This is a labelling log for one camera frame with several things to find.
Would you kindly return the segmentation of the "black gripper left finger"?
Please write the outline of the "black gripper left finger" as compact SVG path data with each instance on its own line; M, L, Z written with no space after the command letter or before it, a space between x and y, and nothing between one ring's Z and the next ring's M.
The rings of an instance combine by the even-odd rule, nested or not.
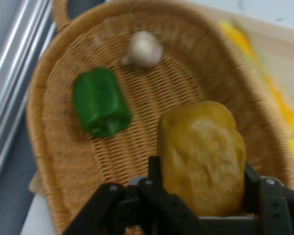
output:
M160 158L148 159L148 176L124 187L104 183L63 232L65 235L123 235L140 226L146 235L201 235L203 224L178 196L161 184Z

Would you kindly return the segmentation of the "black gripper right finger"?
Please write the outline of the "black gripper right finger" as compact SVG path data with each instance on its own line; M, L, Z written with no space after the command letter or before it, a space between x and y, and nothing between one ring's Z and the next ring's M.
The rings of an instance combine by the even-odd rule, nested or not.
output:
M245 209L255 215L256 235L294 235L294 190L245 165Z

